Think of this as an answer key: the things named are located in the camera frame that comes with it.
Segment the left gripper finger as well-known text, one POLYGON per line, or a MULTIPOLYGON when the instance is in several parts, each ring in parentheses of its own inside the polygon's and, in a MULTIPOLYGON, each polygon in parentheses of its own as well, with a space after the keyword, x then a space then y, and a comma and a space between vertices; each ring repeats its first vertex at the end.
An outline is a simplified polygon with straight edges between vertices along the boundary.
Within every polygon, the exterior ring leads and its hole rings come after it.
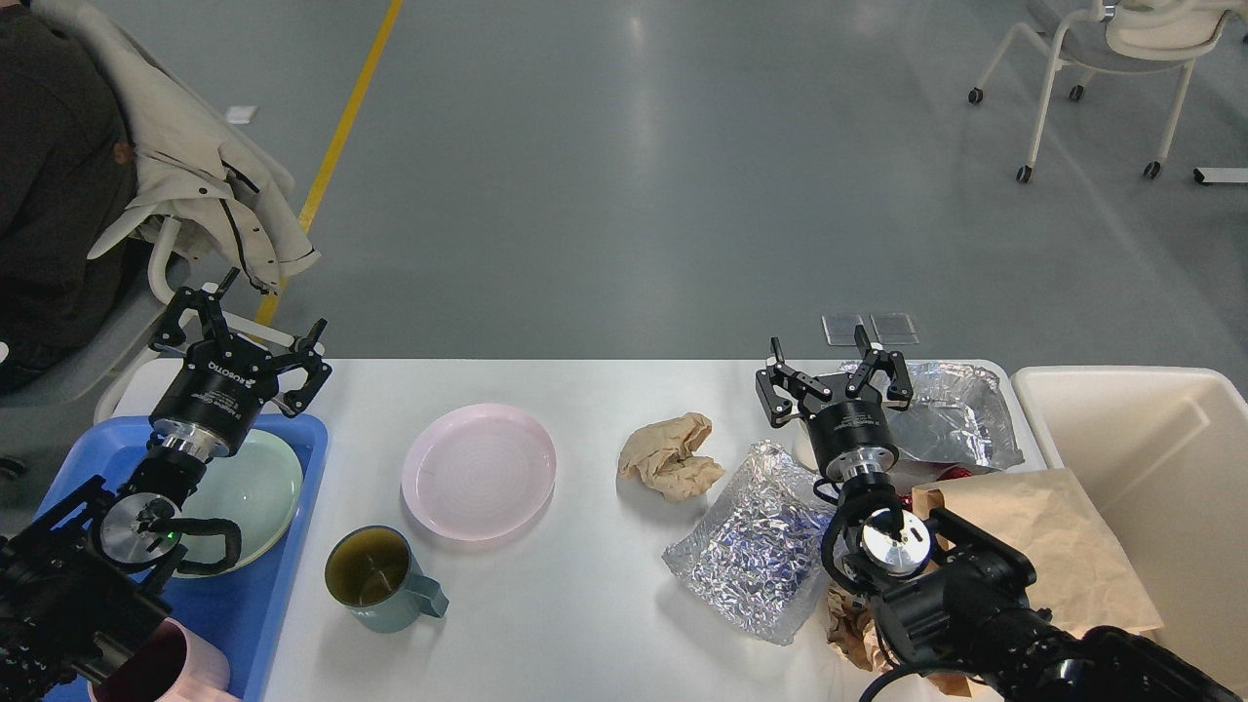
POLYGON ((181 319, 187 311, 195 311, 198 315, 202 339, 212 339, 213 341, 226 341, 226 339, 230 339, 231 332, 226 319, 223 319, 223 310, 218 299, 222 299, 223 294, 228 292, 238 274, 240 269, 230 269, 227 275, 223 275, 221 284, 215 289, 215 292, 193 290, 188 289, 188 286, 178 289, 151 334, 150 349, 161 352, 181 347, 186 342, 186 332, 183 332, 181 319))
POLYGON ((273 393, 267 396, 285 416, 303 413, 318 391, 324 387, 329 373, 332 373, 331 366, 324 363, 324 357, 316 350, 322 334, 324 334, 326 325, 327 320, 324 317, 318 319, 312 325, 312 329, 308 330, 308 334, 293 339, 293 342, 287 346, 285 353, 265 360, 265 372, 273 378, 278 378, 281 373, 293 371, 295 368, 301 368, 306 372, 302 386, 287 391, 275 390, 273 393))

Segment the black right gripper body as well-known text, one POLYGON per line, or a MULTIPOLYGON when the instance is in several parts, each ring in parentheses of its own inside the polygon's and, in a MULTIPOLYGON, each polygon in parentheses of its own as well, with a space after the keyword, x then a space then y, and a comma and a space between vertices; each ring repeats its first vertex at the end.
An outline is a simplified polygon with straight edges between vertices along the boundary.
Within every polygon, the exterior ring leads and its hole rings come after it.
POLYGON ((799 401, 799 413, 821 477, 847 481, 865 473, 886 473, 896 465, 899 450, 879 392, 861 392, 857 397, 807 395, 799 401))

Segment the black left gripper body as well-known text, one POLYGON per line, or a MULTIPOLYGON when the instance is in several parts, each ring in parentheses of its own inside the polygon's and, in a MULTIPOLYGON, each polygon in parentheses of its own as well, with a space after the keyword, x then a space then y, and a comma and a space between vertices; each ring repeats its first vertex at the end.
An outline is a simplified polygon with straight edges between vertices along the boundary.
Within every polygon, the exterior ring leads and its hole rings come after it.
POLYGON ((197 457, 235 456, 265 403, 277 393, 271 351, 250 339, 203 339, 150 413, 154 436, 186 440, 197 457))

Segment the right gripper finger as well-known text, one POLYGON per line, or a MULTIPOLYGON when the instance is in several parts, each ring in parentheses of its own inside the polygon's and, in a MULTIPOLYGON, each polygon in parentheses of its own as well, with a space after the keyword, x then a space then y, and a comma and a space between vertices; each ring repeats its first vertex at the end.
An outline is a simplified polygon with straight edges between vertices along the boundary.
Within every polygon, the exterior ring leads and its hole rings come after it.
POLYGON ((832 403, 832 392, 820 378, 786 363, 780 339, 770 339, 771 355, 755 373, 755 392, 768 425, 781 428, 792 418, 814 418, 832 403))
POLYGON ((881 342, 870 339, 869 329, 864 325, 855 326, 854 342, 862 358, 855 372, 847 375, 846 397, 864 398, 875 373, 884 372, 889 378, 889 386, 881 403, 887 408, 909 410, 915 392, 904 355, 899 351, 887 351, 881 342))

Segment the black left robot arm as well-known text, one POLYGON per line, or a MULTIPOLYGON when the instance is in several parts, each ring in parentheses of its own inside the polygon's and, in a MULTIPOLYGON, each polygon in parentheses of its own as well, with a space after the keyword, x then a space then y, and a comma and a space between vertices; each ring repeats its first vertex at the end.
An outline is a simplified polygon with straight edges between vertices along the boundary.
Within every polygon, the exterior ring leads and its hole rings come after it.
POLYGON ((149 346, 182 365, 150 413, 144 458, 119 488, 94 475, 2 540, 2 698, 40 701, 84 677, 104 683, 150 640, 171 608, 176 573, 215 576, 238 563, 245 538, 226 517, 188 517, 183 503, 213 458, 233 456, 266 403, 303 413, 332 373, 318 342, 326 321, 285 353, 232 331, 217 289, 178 289, 149 346))

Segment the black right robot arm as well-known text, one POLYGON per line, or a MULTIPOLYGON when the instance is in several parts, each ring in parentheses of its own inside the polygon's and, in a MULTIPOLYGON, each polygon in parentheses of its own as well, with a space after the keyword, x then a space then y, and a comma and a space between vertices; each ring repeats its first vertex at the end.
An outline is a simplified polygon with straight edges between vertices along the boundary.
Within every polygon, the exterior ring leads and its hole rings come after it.
POLYGON ((1030 608, 1035 566, 948 508, 919 517, 890 480, 899 448, 886 408, 914 400, 909 365, 856 326, 851 373, 811 376, 786 363, 779 339, 758 372, 768 422, 799 418, 817 466, 819 498, 835 505, 822 536, 824 570, 869 600, 879 638, 897 666, 865 701, 909 675, 965 675, 1007 701, 1233 701, 1172 650, 1122 628, 1075 637, 1030 608))

